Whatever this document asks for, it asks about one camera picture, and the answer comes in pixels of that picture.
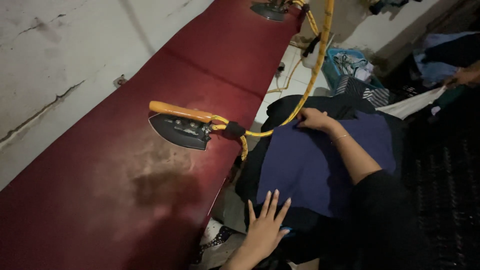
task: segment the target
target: white wall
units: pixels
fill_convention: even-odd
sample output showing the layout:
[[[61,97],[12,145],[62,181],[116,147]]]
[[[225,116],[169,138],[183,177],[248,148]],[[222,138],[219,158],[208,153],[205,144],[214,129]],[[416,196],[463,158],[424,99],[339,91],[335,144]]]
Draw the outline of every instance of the white wall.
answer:
[[[212,1],[0,1],[0,189]]]
[[[358,48],[388,59],[391,69],[411,52],[411,43],[425,33],[427,24],[457,2],[411,0],[401,8],[386,7],[379,15],[372,15],[367,0],[335,0],[331,29],[336,34],[335,46]],[[324,19],[324,1],[310,0],[310,5],[320,30]],[[312,36],[308,23],[303,24],[301,34]]]

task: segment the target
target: yellow hose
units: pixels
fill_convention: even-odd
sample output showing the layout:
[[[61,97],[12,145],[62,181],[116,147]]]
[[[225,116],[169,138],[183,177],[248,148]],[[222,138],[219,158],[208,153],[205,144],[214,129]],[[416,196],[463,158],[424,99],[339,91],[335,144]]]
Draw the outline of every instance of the yellow hose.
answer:
[[[305,2],[303,0],[294,0],[293,3],[298,4],[300,6],[303,6],[305,4]],[[313,88],[313,85],[314,85],[314,83],[317,79],[317,75],[320,72],[320,68],[322,67],[322,65],[324,63],[326,49],[327,49],[327,43],[328,43],[328,35],[330,33],[330,28],[332,26],[333,8],[334,8],[334,0],[325,0],[325,20],[324,20],[324,25],[323,25],[322,36],[320,38],[320,48],[319,48],[317,62],[315,63],[314,68],[312,69],[312,77],[310,78],[310,82],[308,83],[307,89],[305,90],[305,93],[303,94],[303,97],[301,97],[299,103],[297,104],[297,106],[295,107],[293,112],[290,114],[290,116],[281,125],[285,125],[295,118],[295,116],[299,113],[300,109],[303,107],[303,104],[305,104],[305,101],[307,100],[307,98],[308,98],[308,96],[309,96],[309,94],[310,94],[310,92]],[[312,28],[312,31],[317,36],[318,35],[318,29],[317,29],[317,25],[315,23],[315,20],[313,18],[313,15],[312,15],[311,11],[307,12],[307,18],[309,20],[310,27]],[[297,63],[297,65],[295,65],[295,68],[293,69],[292,73],[295,71],[295,69],[297,68],[299,63],[300,63],[300,61]],[[290,78],[288,79],[287,88],[288,88],[288,85],[290,83],[290,79],[291,79],[291,75],[290,75]],[[214,115],[212,117],[212,119],[213,120],[220,120],[220,121],[225,123],[224,125],[213,125],[212,126],[213,130],[223,130],[223,129],[226,128],[226,124],[228,124],[227,119],[225,119],[223,117],[220,117],[218,115]],[[245,135],[254,136],[254,137],[266,137],[266,136],[270,136],[272,133],[273,133],[273,130],[269,130],[267,132],[262,132],[262,133],[246,131]],[[247,157],[247,154],[248,154],[247,140],[246,140],[245,136],[242,136],[240,139],[242,141],[242,147],[243,147],[241,158],[242,158],[242,160],[245,160],[246,157]]]

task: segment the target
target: woman's left hand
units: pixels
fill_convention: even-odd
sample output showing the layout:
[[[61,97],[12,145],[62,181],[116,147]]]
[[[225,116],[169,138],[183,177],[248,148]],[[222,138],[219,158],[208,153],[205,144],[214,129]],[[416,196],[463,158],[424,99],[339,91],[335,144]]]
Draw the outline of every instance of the woman's left hand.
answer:
[[[272,203],[270,204],[272,193],[270,191],[267,193],[258,218],[253,211],[252,202],[248,201],[250,226],[247,237],[235,251],[233,257],[221,269],[252,269],[261,260],[268,257],[277,247],[280,240],[282,240],[282,237],[290,232],[290,230],[280,231],[280,226],[290,207],[291,199],[288,198],[286,200],[282,209],[275,217],[278,195],[279,191],[275,190]]]

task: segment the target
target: orange iron handle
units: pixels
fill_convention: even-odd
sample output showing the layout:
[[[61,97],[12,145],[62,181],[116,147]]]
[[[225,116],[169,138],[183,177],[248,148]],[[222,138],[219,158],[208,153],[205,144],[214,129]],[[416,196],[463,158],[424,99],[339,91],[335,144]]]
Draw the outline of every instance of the orange iron handle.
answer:
[[[209,123],[212,120],[212,114],[209,112],[186,109],[160,101],[151,101],[149,108],[158,113],[175,115],[204,123]]]

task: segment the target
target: black sleeve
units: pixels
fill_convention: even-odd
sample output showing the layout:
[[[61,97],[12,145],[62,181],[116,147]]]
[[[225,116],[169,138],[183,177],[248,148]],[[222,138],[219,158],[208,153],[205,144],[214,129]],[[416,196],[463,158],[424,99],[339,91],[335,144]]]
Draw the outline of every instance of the black sleeve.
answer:
[[[353,226],[363,269],[423,269],[430,248],[401,182],[385,171],[352,191]]]

